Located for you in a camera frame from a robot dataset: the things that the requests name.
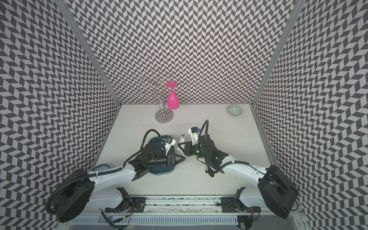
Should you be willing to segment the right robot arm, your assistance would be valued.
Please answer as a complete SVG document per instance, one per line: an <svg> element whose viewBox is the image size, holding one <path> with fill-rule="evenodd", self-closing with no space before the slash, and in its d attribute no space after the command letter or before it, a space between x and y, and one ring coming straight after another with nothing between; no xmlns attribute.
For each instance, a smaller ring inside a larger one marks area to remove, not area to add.
<svg viewBox="0 0 368 230"><path fill-rule="evenodd" d="M229 174L257 187L256 192L248 192L245 187L237 190L234 203L240 212L247 208L267 207L278 217L287 219L297 204L299 191L296 185L275 165L264 168L239 161L217 149L209 135L179 143L178 147L187 157L202 158L206 173L211 177L218 173Z"/></svg>

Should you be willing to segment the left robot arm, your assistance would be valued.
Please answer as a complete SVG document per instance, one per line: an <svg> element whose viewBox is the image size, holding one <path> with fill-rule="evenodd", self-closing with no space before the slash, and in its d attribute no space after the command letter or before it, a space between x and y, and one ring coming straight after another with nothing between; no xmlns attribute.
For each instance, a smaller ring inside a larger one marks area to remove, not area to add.
<svg viewBox="0 0 368 230"><path fill-rule="evenodd" d="M110 170L86 172L76 170L50 194L45 209L60 223L68 222L91 210L129 212L134 202L118 184L132 182L149 173L151 167L172 168L185 161L185 156L172 153L170 144L149 143L126 162Z"/></svg>

